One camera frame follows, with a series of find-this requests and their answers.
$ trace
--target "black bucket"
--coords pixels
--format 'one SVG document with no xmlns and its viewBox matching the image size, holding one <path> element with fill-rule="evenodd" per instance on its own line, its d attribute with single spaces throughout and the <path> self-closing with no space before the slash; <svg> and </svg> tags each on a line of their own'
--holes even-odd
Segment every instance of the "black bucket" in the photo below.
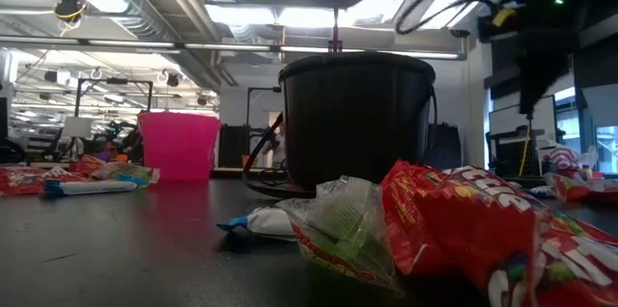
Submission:
<svg viewBox="0 0 618 307">
<path fill-rule="evenodd" d="M 375 183 L 425 151 L 434 69 L 379 52 L 334 53 L 280 72 L 287 167 L 305 189 L 342 175 Z"/>
</svg>

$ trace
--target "pink bucket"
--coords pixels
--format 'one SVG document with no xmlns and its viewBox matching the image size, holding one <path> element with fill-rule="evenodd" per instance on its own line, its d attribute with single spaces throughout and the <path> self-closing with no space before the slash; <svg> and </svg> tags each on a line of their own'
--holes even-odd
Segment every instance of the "pink bucket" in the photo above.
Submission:
<svg viewBox="0 0 618 307">
<path fill-rule="evenodd" d="M 221 122 L 213 117 L 181 113 L 139 116 L 144 138 L 144 165 L 158 168 L 162 181 L 207 181 Z"/>
</svg>

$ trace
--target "red wrapper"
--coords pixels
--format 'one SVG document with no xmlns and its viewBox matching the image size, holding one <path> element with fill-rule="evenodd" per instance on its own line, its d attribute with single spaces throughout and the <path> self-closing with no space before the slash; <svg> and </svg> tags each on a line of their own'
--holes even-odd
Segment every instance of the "red wrapper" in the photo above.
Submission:
<svg viewBox="0 0 618 307">
<path fill-rule="evenodd" d="M 584 181 L 579 175 L 571 178 L 547 173 L 546 183 L 552 187 L 562 201 L 589 200 L 618 205 L 618 181 Z"/>
<path fill-rule="evenodd" d="M 96 170 L 101 168 L 105 162 L 92 155 L 84 154 L 77 163 L 71 166 L 70 171 L 90 177 Z"/>
<path fill-rule="evenodd" d="M 408 274 L 450 263 L 492 307 L 618 306 L 618 239 L 551 212 L 489 172 L 464 167 L 447 175 L 399 163 L 382 187 L 391 250 L 404 273 L 412 253 Z"/>
<path fill-rule="evenodd" d="M 78 173 L 65 172 L 61 168 L 45 171 L 31 167 L 0 168 L 0 196 L 43 194 L 45 181 L 91 181 Z"/>
<path fill-rule="evenodd" d="M 32 167 L 0 168 L 0 196 L 42 193 L 42 175 L 45 170 Z"/>
</svg>

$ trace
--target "table surface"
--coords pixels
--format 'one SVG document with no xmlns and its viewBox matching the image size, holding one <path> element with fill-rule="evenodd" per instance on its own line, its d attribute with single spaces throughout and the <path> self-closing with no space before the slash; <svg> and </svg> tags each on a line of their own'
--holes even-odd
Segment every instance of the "table surface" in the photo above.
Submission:
<svg viewBox="0 0 618 307">
<path fill-rule="evenodd" d="M 404 280 L 395 297 L 305 262 L 294 242 L 214 225 L 274 202 L 229 180 L 1 199 L 0 306 L 484 305 L 461 277 Z M 618 235 L 611 209 L 566 212 Z"/>
</svg>

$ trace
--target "trash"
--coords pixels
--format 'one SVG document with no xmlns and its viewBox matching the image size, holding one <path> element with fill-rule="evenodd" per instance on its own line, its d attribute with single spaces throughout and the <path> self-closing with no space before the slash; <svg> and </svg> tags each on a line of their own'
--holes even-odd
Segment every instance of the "trash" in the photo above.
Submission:
<svg viewBox="0 0 618 307">
<path fill-rule="evenodd" d="M 588 200 L 618 205 L 617 180 L 585 181 L 580 174 L 569 178 L 555 173 L 546 173 L 544 178 L 556 197 L 564 202 Z"/>
<path fill-rule="evenodd" d="M 45 181 L 91 181 L 79 173 L 60 167 L 49 171 L 31 167 L 0 168 L 0 196 L 43 194 Z"/>
<path fill-rule="evenodd" d="M 290 218 L 282 209 L 260 208 L 254 209 L 249 215 L 234 218 L 227 224 L 216 224 L 226 232 L 233 231 L 240 226 L 250 233 L 275 239 L 296 240 Z"/>
<path fill-rule="evenodd" d="M 109 162 L 101 166 L 91 174 L 98 180 L 115 180 L 118 176 L 130 176 L 147 183 L 157 183 L 159 178 L 158 168 L 148 168 L 130 163 Z"/>
<path fill-rule="evenodd" d="M 445 174 L 398 162 L 385 183 L 391 185 L 383 189 L 385 212 L 399 214 L 387 215 L 389 230 L 423 221 L 426 242 L 407 240 L 421 244 L 408 250 L 416 264 L 428 261 L 428 242 L 437 246 L 433 253 L 444 253 L 487 292 L 492 307 L 616 305 L 618 240 L 601 230 L 551 212 L 477 167 Z M 399 267 L 404 246 L 395 239 L 402 236 L 389 235 Z"/>
<path fill-rule="evenodd" d="M 81 156 L 77 163 L 71 166 L 70 171 L 81 173 L 86 177 L 90 177 L 96 170 L 101 168 L 105 164 L 105 161 L 100 160 L 92 155 L 84 154 Z"/>
<path fill-rule="evenodd" d="M 277 204 L 290 216 L 303 256 L 349 277 L 398 291 L 380 187 L 342 177 L 318 189 L 316 199 Z"/>
<path fill-rule="evenodd" d="M 73 196 L 131 191 L 137 186 L 131 181 L 46 181 L 43 189 L 47 195 Z"/>
</svg>

